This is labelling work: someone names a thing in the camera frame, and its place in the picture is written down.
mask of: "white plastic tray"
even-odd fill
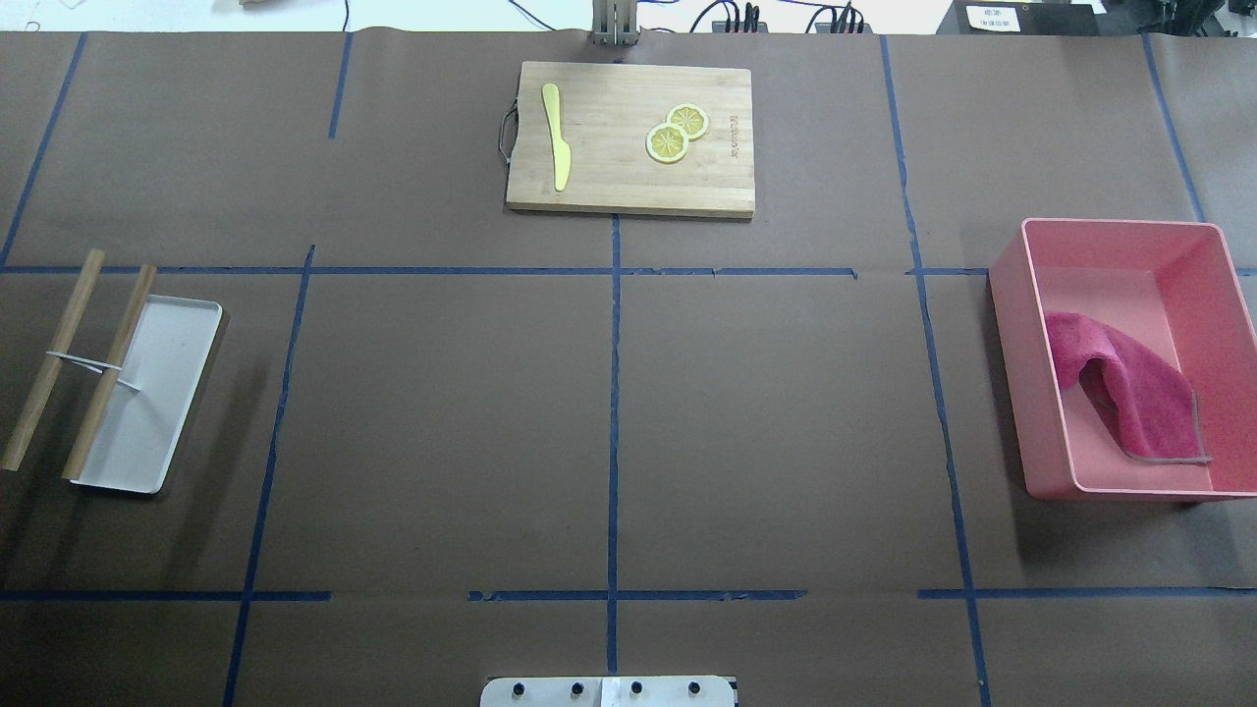
[[[150,294],[117,386],[74,483],[157,493],[222,321],[216,302]]]

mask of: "wooden stick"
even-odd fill
[[[126,362],[127,350],[131,348],[131,338],[136,335],[136,327],[140,325],[140,313],[145,311],[145,302],[148,299],[148,291],[152,289],[156,274],[157,268],[153,265],[140,268],[140,279],[131,291],[131,301],[127,302],[127,311],[122,315],[118,333],[113,336],[113,346],[109,347],[109,357],[104,360],[106,364],[121,367]],[[101,423],[104,420],[104,410],[108,408],[109,398],[113,395],[113,389],[117,385],[118,371],[116,369],[106,369],[101,374],[101,380],[96,384],[92,401],[87,406],[87,415],[83,418],[83,423],[79,424],[79,434],[74,439],[74,448],[70,449],[70,458],[67,459],[65,470],[62,473],[63,479],[78,481],[83,476],[87,454],[92,450],[92,443],[96,442],[96,433],[101,429]]]
[[[87,309],[87,302],[92,297],[92,288],[96,287],[97,276],[101,274],[101,265],[103,263],[103,250],[94,248],[88,250],[87,259],[83,262],[83,269],[79,270],[79,278],[74,283],[74,291],[70,292],[70,301],[65,303],[65,311],[62,312],[62,321],[57,325],[57,331],[53,333],[52,343],[48,345],[48,351],[57,351],[58,353],[69,352],[70,341],[74,340],[74,332],[78,331],[79,321]],[[4,459],[0,463],[0,468],[16,472],[18,467],[21,467],[21,459],[26,455],[26,447],[30,445],[30,438],[35,434],[39,418],[44,415],[44,406],[48,405],[48,396],[52,395],[53,384],[57,382],[57,374],[60,371],[62,360],[57,356],[45,355],[44,362],[39,365],[39,372],[35,374],[35,382],[30,386],[30,395],[26,396],[26,404],[21,408],[18,426],[14,428],[13,437],[9,438],[9,444],[4,448]]]

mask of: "gray table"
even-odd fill
[[[519,63],[617,57],[752,69],[754,220],[503,208]],[[1027,497],[984,268],[1026,216],[1208,219],[1251,274],[1253,65],[0,35],[0,430],[89,247],[119,268],[79,353],[141,262],[231,313],[160,494],[60,481],[74,374],[0,476],[0,703],[475,704],[618,671],[733,674],[744,704],[1249,704],[1257,503]]]

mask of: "towel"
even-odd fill
[[[1045,312],[1061,390],[1082,384],[1130,457],[1153,464],[1209,462],[1195,391],[1187,376],[1109,325],[1072,312]]]

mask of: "white label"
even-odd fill
[[[968,5],[969,26],[987,31],[1021,31],[1017,24],[1017,10],[1013,8],[982,8]]]

